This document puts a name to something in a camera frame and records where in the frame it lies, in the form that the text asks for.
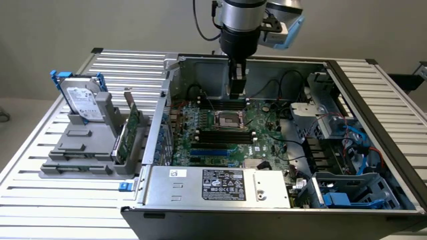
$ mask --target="floor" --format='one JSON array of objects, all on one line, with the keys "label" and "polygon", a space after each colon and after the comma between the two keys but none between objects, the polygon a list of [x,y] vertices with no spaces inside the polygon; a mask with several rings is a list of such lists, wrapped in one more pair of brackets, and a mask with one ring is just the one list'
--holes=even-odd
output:
[{"label": "floor", "polygon": [[10,115],[8,122],[0,122],[0,171],[21,147],[52,103],[52,100],[0,98],[0,106]]}]

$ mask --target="slotted metal table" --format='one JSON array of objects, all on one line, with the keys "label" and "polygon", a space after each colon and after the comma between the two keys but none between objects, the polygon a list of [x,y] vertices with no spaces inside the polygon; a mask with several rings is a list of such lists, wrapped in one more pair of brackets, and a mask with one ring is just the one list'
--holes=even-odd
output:
[{"label": "slotted metal table", "polygon": [[[77,73],[104,74],[112,102],[123,113],[128,111],[123,90],[132,88],[137,108],[152,116],[167,77],[165,57],[167,53],[104,49],[89,55]],[[427,183],[424,113],[377,65],[360,59],[333,60]],[[117,209],[135,194],[117,191],[121,180],[38,178],[40,165],[69,122],[68,111],[58,97],[0,173],[0,239],[135,240]],[[401,234],[385,239],[427,239],[425,229]]]}]

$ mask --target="power supply label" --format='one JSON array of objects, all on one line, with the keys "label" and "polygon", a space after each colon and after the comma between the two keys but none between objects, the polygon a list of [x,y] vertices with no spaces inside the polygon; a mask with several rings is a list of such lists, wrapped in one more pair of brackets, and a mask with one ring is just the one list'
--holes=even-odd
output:
[{"label": "power supply label", "polygon": [[213,201],[245,201],[243,170],[203,170],[201,197]]}]

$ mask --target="robot end effector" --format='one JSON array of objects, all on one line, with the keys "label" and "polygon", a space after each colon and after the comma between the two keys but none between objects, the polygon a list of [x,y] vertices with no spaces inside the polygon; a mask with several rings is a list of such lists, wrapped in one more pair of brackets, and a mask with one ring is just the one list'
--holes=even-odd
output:
[{"label": "robot end effector", "polygon": [[[212,17],[217,2],[212,2]],[[228,55],[228,94],[237,99],[244,92],[247,58],[257,45],[287,49],[303,24],[300,0],[223,0],[220,49]]]}]

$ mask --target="warning sticker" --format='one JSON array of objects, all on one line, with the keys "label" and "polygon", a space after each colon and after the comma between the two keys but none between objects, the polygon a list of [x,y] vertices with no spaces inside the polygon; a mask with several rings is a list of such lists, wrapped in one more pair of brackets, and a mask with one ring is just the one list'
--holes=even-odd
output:
[{"label": "warning sticker", "polygon": [[78,87],[68,87],[70,104],[78,112],[78,115],[88,121],[102,121],[102,115],[96,104],[93,93],[90,90]]},{"label": "warning sticker", "polygon": [[213,201],[245,201],[241,170],[203,170],[201,197]]}]

